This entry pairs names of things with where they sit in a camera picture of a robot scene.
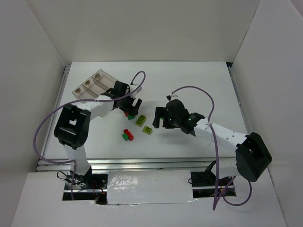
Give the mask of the green lego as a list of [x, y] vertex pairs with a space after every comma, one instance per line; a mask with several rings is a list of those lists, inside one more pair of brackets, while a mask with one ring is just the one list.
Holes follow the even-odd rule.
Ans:
[[132, 120], [132, 119], [134, 119], [135, 117], [136, 117], [136, 116], [128, 115], [128, 116], [127, 116], [127, 119], [128, 119], [128, 120]]

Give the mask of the lime long lego brick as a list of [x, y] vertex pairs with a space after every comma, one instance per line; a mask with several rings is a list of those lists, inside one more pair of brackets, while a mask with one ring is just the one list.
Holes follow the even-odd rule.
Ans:
[[146, 116], [141, 114], [141, 115], [139, 116], [139, 118], [137, 119], [137, 121], [136, 121], [135, 124], [136, 124], [137, 126], [140, 126], [140, 127], [141, 127], [141, 126], [144, 124], [145, 121], [146, 121]]

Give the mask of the lime square lego brick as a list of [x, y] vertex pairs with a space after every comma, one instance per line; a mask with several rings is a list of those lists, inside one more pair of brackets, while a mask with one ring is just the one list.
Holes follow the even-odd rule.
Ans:
[[148, 127], [148, 126], [144, 126], [142, 132], [148, 134], [148, 135], [151, 135], [152, 133], [152, 128]]

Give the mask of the red long lego brick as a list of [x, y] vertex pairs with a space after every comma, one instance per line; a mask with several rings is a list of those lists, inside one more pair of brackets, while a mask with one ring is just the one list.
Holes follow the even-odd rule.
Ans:
[[133, 134], [128, 130], [128, 129], [124, 129], [123, 133], [126, 133], [127, 136], [129, 137], [129, 140], [132, 141], [134, 139]]

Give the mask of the green square lego brick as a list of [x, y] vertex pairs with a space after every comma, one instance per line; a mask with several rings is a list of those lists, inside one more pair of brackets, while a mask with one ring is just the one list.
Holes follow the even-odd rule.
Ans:
[[122, 137], [123, 137], [123, 139], [124, 139], [125, 141], [128, 141], [128, 140], [129, 140], [129, 137], [127, 136], [126, 133], [123, 133], [123, 134], [122, 134]]

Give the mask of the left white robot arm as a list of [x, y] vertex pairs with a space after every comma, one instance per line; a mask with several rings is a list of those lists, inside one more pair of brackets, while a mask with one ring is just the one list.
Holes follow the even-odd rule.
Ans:
[[84, 146], [89, 135], [90, 122], [114, 109], [120, 109], [135, 117], [142, 103], [141, 99], [135, 97], [141, 89], [137, 84], [128, 85], [117, 80], [112, 88], [92, 101], [79, 105], [64, 105], [54, 129], [54, 136], [62, 144], [71, 161], [71, 176], [81, 186], [86, 188], [92, 184], [92, 167], [88, 162]]

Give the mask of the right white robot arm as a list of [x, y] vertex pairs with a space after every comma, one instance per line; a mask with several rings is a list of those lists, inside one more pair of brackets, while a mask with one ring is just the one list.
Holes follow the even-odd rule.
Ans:
[[220, 179], [229, 176], [242, 176], [250, 182], [256, 182], [272, 162], [272, 157], [261, 136], [255, 132], [247, 135], [210, 123], [199, 113], [190, 113], [183, 103], [174, 99], [165, 107], [155, 108], [154, 128], [179, 128], [185, 134], [216, 142], [228, 150], [233, 158], [213, 161], [206, 169], [209, 178]]

